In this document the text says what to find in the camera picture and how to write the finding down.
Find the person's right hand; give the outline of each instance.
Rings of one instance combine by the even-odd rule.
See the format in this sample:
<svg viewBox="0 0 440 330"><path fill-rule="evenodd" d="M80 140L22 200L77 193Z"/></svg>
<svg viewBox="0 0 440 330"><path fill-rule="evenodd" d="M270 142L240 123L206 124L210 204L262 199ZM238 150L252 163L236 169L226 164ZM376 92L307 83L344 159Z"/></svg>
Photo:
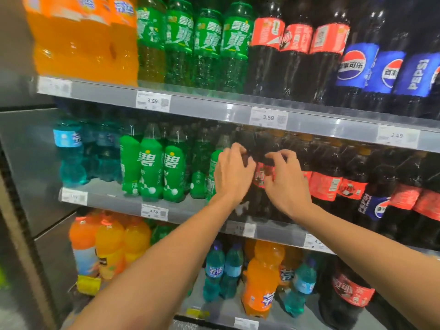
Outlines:
<svg viewBox="0 0 440 330"><path fill-rule="evenodd" d="M291 219L302 219L311 211L313 204L295 152L282 149L266 154L275 163L275 181L272 176L264 178L264 188L272 204Z"/></svg>

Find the pepsi logo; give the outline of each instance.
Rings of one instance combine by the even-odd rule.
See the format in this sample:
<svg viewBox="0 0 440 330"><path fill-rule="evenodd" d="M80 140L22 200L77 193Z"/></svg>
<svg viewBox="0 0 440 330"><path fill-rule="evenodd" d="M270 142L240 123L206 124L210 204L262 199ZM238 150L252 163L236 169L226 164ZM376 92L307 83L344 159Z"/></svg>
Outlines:
<svg viewBox="0 0 440 330"><path fill-rule="evenodd" d="M378 204L376 206L376 208L374 209L375 216L377 216L379 219L382 219L382 216L384 215L385 210L388 207L388 205L389 205L389 199Z"/></svg>
<svg viewBox="0 0 440 330"><path fill-rule="evenodd" d="M341 66L338 70L338 79L350 80L359 76L365 69L366 57L365 54L358 50L347 52L342 58Z"/></svg>
<svg viewBox="0 0 440 330"><path fill-rule="evenodd" d="M402 66L403 59L395 59L391 61L382 71L382 82L388 88L393 88L394 81L396 80L399 69Z"/></svg>
<svg viewBox="0 0 440 330"><path fill-rule="evenodd" d="M431 88L432 88L432 85L436 82L436 78L437 78L437 75L439 74L439 72L440 72L440 67L438 67L436 69L436 71L434 72L434 75L431 78Z"/></svg>

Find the hand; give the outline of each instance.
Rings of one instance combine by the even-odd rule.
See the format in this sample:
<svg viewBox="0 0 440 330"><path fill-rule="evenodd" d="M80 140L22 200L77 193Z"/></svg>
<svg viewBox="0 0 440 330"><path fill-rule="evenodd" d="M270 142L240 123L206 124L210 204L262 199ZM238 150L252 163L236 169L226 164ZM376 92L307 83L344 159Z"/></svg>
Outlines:
<svg viewBox="0 0 440 330"><path fill-rule="evenodd" d="M242 154L246 149L239 143L232 144L219 155L214 182L216 186L216 198L228 197L234 209L243 200L250 183L252 182L256 163L249 157L247 166L243 164Z"/></svg>
<svg viewBox="0 0 440 330"><path fill-rule="evenodd" d="M272 176L264 178L264 188L272 204L291 219L300 220L313 207L307 179L303 176L295 152L282 149L266 154L275 163L275 181Z"/></svg>

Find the fanta bottle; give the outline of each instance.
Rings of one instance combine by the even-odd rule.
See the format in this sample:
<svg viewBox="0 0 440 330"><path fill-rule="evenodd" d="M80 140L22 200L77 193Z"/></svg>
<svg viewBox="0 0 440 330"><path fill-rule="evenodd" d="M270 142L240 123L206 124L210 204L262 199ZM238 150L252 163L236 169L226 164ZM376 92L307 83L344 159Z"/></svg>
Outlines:
<svg viewBox="0 0 440 330"><path fill-rule="evenodd" d="M96 254L99 273L111 280L124 270L124 227L108 213L103 214L101 226L96 233Z"/></svg>
<svg viewBox="0 0 440 330"><path fill-rule="evenodd" d="M98 274L98 258L95 251L96 232L99 223L96 216L78 216L69 230L75 262L79 275L95 277Z"/></svg>
<svg viewBox="0 0 440 330"><path fill-rule="evenodd" d="M281 244L256 241L255 257L249 262L246 286L242 296L245 312L267 318L279 284L278 267L285 255Z"/></svg>
<svg viewBox="0 0 440 330"><path fill-rule="evenodd" d="M111 12L108 0L80 0L83 17L79 25L90 66L81 68L87 80L113 82L114 62L110 52Z"/></svg>
<svg viewBox="0 0 440 330"><path fill-rule="evenodd" d="M80 21L82 8L80 0L52 0L50 23L56 32L53 38L56 54L56 73L68 77L81 78L90 66L81 44Z"/></svg>
<svg viewBox="0 0 440 330"><path fill-rule="evenodd" d="M132 217L132 222L124 233L125 264L131 263L142 256L150 247L151 230L140 217Z"/></svg>
<svg viewBox="0 0 440 330"><path fill-rule="evenodd" d="M137 86L136 0L109 0L112 13L112 48L116 54L115 75L118 83Z"/></svg>
<svg viewBox="0 0 440 330"><path fill-rule="evenodd" d="M51 25L52 0L22 0L26 18L34 38L33 61L40 75L55 75L57 54L55 53L55 28Z"/></svg>
<svg viewBox="0 0 440 330"><path fill-rule="evenodd" d="M300 267L303 261L303 252L300 248L285 246L286 256L279 266L279 286L280 289L289 288L290 281L293 279L295 270Z"/></svg>

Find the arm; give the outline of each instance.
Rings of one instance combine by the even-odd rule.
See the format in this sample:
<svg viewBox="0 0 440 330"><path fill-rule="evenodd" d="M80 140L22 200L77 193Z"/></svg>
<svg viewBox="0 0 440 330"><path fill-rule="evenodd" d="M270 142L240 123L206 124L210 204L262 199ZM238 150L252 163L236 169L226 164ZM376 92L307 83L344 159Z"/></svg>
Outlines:
<svg viewBox="0 0 440 330"><path fill-rule="evenodd" d="M217 194L208 206L147 250L81 312L70 330L163 329L174 316L218 231L245 196L255 162L243 166L233 144L214 173Z"/></svg>
<svg viewBox="0 0 440 330"><path fill-rule="evenodd" d="M440 329L440 262L314 205L294 152L282 150L268 157L274 159L276 172L275 181L264 181L272 203L327 245L420 330Z"/></svg>

